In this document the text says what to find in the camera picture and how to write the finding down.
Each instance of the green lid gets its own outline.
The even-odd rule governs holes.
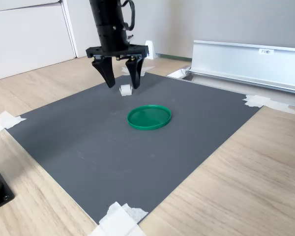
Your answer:
[[[159,105],[138,107],[127,116],[128,123],[136,129],[152,130],[165,126],[171,121],[171,111]]]

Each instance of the gray mat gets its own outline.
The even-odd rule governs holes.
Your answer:
[[[121,97],[128,83],[121,76],[112,89],[89,88],[8,129],[97,223],[115,201],[151,212],[259,110],[242,94],[149,73]],[[172,121],[152,131],[129,126],[127,114],[146,104],[168,107]]]

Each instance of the wooden floor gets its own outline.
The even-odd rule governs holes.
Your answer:
[[[14,116],[103,82],[81,58],[0,80],[0,113]],[[121,65],[114,62],[115,76]],[[167,75],[189,62],[144,66]],[[96,224],[5,131],[0,172],[16,198],[0,236],[88,235]],[[261,108],[140,224],[147,236],[295,236],[295,115]]]

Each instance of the robotic arm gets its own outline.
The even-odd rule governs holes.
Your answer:
[[[148,55],[148,46],[132,45],[127,41],[126,30],[133,30],[135,24],[135,7],[132,0],[121,4],[120,0],[89,0],[95,19],[101,47],[86,50],[88,58],[94,57],[92,65],[103,76],[109,88],[115,85],[112,57],[116,60],[128,59],[132,85],[140,85],[140,73],[144,58]],[[131,25],[123,21],[121,8],[127,3],[131,7]]]

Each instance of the cabinet door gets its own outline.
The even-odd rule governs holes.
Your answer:
[[[0,11],[0,79],[73,58],[60,3]]]
[[[27,6],[43,5],[43,4],[54,3],[58,1],[59,0],[0,0],[0,11],[27,7]]]

